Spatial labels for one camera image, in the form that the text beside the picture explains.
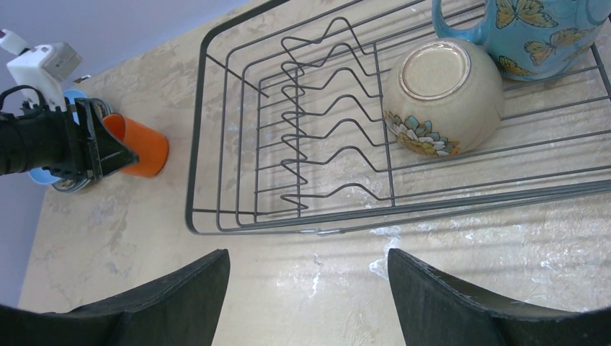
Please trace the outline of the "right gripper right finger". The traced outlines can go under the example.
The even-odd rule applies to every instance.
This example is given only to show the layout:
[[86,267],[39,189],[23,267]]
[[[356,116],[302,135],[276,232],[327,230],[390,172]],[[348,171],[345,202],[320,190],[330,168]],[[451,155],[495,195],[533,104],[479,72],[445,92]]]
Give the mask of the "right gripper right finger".
[[572,312],[469,283],[401,249],[388,277],[407,345],[609,345],[610,308]]

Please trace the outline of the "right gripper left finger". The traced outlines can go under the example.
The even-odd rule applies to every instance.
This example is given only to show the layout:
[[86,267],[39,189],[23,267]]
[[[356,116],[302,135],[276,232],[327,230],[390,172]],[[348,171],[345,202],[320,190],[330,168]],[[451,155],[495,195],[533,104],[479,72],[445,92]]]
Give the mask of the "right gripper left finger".
[[1,306],[2,345],[211,345],[231,262],[217,249],[148,283],[69,312]]

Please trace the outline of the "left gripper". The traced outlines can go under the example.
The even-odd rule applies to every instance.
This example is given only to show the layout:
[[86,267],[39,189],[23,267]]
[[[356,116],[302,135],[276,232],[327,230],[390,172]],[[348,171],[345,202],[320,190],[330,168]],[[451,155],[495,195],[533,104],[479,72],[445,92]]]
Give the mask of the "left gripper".
[[118,140],[102,122],[103,101],[95,97],[76,98],[66,111],[53,113],[59,124],[62,157],[46,166],[68,181],[91,181],[110,176],[139,162],[139,155]]

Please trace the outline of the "orange cup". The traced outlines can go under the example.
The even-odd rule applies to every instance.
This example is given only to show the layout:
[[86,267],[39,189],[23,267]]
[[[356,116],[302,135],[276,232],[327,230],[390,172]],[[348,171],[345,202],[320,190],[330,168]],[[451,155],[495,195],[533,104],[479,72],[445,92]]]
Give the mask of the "orange cup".
[[164,168],[169,155],[165,135],[118,113],[106,116],[102,122],[117,140],[138,155],[138,163],[122,169],[122,173],[152,178]]

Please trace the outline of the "light blue plate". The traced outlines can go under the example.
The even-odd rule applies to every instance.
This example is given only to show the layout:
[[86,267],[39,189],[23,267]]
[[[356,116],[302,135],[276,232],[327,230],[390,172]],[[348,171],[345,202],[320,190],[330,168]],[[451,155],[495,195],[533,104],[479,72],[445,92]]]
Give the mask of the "light blue plate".
[[[63,91],[63,96],[68,100],[68,104],[74,104],[76,98],[87,98],[87,94],[79,89],[66,89]],[[48,137],[47,133],[43,135],[43,144],[50,144],[50,149],[43,147],[43,165],[40,166],[37,163],[35,168],[32,168],[28,175],[30,179],[39,185],[52,185],[58,190],[68,189],[70,184],[73,182],[69,182],[66,178],[61,178],[53,175],[49,169],[44,169],[44,167],[49,166],[50,163],[47,160],[47,154],[50,153],[52,158],[55,156],[55,150],[57,146],[57,142],[55,139]]]

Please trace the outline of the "beige floral bowl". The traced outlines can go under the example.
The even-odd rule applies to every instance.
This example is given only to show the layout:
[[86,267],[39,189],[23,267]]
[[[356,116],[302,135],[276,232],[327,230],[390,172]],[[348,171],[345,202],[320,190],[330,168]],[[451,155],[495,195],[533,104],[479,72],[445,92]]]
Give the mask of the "beige floral bowl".
[[505,111],[501,74],[477,45],[455,38],[401,56],[383,85],[383,119],[396,143],[422,156],[464,154],[486,141]]

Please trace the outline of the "blue butterfly mug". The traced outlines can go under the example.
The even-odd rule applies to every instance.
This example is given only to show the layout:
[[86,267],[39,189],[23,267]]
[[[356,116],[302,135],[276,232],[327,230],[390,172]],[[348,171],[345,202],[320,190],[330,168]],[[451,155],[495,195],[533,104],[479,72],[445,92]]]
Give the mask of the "blue butterfly mug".
[[432,2],[438,37],[481,46],[501,74],[534,81],[562,74],[594,44],[610,15],[609,1],[485,1],[483,18],[468,29],[455,29]]

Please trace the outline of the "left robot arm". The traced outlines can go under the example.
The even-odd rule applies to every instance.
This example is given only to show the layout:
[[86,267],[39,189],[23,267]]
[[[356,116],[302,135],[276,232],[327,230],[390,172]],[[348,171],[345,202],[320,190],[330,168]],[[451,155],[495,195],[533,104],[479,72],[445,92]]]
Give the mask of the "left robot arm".
[[103,124],[103,107],[77,98],[70,110],[1,113],[1,174],[42,168],[61,179],[99,180],[137,164],[139,155]]

